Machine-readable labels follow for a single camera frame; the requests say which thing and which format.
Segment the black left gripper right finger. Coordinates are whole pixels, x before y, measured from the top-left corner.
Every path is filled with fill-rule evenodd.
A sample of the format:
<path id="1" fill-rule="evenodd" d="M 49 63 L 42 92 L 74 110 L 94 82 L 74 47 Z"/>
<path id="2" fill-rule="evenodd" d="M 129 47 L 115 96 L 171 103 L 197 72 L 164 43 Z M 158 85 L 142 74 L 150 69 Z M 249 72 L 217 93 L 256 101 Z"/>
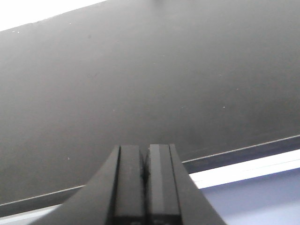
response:
<path id="1" fill-rule="evenodd" d="M 146 157 L 149 225 L 224 225 L 194 184 L 173 144 L 152 144 Z"/>

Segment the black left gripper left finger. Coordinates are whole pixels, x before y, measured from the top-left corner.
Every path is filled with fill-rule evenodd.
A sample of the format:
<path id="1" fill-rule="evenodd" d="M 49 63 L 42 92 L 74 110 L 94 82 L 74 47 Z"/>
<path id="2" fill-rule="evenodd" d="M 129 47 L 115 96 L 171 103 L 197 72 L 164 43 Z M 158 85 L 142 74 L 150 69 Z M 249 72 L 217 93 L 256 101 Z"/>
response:
<path id="1" fill-rule="evenodd" d="M 143 225 L 143 157 L 137 145 L 116 146 L 87 185 L 35 225 Z"/>

